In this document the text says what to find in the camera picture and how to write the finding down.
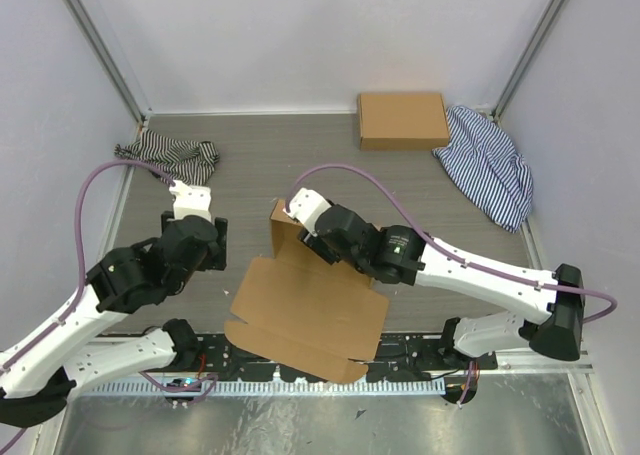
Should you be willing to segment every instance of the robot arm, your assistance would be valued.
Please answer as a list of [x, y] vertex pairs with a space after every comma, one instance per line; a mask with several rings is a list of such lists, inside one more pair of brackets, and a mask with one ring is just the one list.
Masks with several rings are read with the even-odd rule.
[[[176, 182], [173, 212], [162, 214], [162, 235], [115, 248], [87, 273], [75, 310], [72, 296], [48, 320], [0, 353], [0, 423], [30, 427], [60, 412], [67, 399], [136, 371], [191, 365], [200, 350], [186, 320], [108, 348], [85, 347], [95, 336], [135, 313], [179, 294], [195, 271], [226, 267], [227, 221], [211, 222], [210, 190]], [[12, 360], [37, 336], [37, 345]]]
[[[584, 301], [562, 292], [562, 286], [582, 286], [580, 270], [575, 267], [561, 265], [555, 272], [532, 270], [465, 252], [435, 238], [428, 244], [412, 228], [377, 228], [304, 188], [285, 212], [304, 226], [299, 239], [327, 263], [344, 261], [382, 283], [444, 288], [504, 307], [507, 312], [445, 323], [440, 353], [452, 366], [462, 367], [495, 350], [526, 346], [551, 358], [580, 358]], [[464, 263], [436, 247], [455, 253]], [[474, 265], [526, 277], [537, 285], [497, 277], [472, 268]], [[558, 290], [542, 289], [543, 285]]]

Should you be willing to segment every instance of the brown cardboard box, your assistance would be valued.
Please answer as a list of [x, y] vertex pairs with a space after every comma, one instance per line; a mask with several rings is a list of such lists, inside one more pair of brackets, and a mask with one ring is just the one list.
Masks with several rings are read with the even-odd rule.
[[440, 93], [361, 93], [360, 150], [432, 150], [449, 144]]
[[331, 382], [354, 382], [375, 357], [389, 300], [345, 263], [329, 265], [297, 239], [301, 225], [271, 214], [274, 258], [254, 258], [227, 321], [231, 343]]

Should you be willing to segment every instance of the gray floor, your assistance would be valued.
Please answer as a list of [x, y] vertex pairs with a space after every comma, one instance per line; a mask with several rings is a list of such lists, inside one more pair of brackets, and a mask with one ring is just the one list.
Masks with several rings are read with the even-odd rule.
[[566, 375], [492, 375], [459, 410], [438, 396], [87, 397], [59, 455], [579, 455], [590, 453]]
[[[209, 186], [213, 215], [229, 219], [228, 268], [196, 274], [180, 296], [139, 310], [113, 332], [139, 331], [175, 317], [188, 319], [199, 332], [222, 331], [249, 261], [271, 254], [268, 218], [275, 200], [287, 194], [303, 170], [326, 162], [350, 163], [374, 174], [432, 235], [503, 262], [528, 264], [521, 235], [487, 219], [430, 153], [360, 152], [355, 116], [158, 116], [150, 128], [175, 138], [211, 140], [219, 148], [221, 161]], [[320, 173], [307, 186], [373, 223], [403, 223], [386, 199], [356, 175]], [[136, 171], [116, 245], [157, 236], [160, 213], [170, 208], [167, 188]], [[390, 331], [440, 331], [450, 317], [498, 310], [438, 289], [378, 285], [376, 290], [391, 299], [385, 327]]]

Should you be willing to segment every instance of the table surface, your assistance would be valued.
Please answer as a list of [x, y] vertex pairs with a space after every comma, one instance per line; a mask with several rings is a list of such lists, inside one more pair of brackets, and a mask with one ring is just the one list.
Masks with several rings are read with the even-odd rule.
[[[361, 152], [357, 117], [350, 114], [157, 116], [150, 128], [177, 138], [212, 141], [221, 160], [209, 181], [214, 216], [229, 220], [228, 266], [196, 273], [184, 292], [160, 306], [143, 307], [112, 333], [138, 332], [171, 318], [197, 332], [220, 332], [253, 257], [270, 256], [269, 215], [305, 169], [342, 162], [365, 169], [388, 187], [431, 235], [459, 248], [528, 266], [521, 234], [489, 220], [451, 182], [429, 152]], [[326, 171], [305, 184], [380, 225], [404, 224], [375, 187], [357, 175]], [[158, 236], [160, 214], [171, 209], [165, 185], [137, 170], [132, 178], [116, 246]], [[374, 285], [391, 300], [387, 331], [442, 330], [456, 316], [479, 317], [500, 308], [462, 294], [427, 287]]]

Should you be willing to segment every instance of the striped cloth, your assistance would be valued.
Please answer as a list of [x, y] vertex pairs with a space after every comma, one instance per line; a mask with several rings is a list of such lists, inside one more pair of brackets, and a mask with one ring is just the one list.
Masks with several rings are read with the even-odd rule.
[[531, 170], [509, 136], [467, 107], [447, 110], [451, 140], [433, 150], [453, 183], [491, 220], [515, 232], [529, 215]]
[[126, 147], [116, 145], [116, 157], [154, 165], [187, 185], [206, 185], [220, 154], [212, 142], [174, 140], [144, 129]]

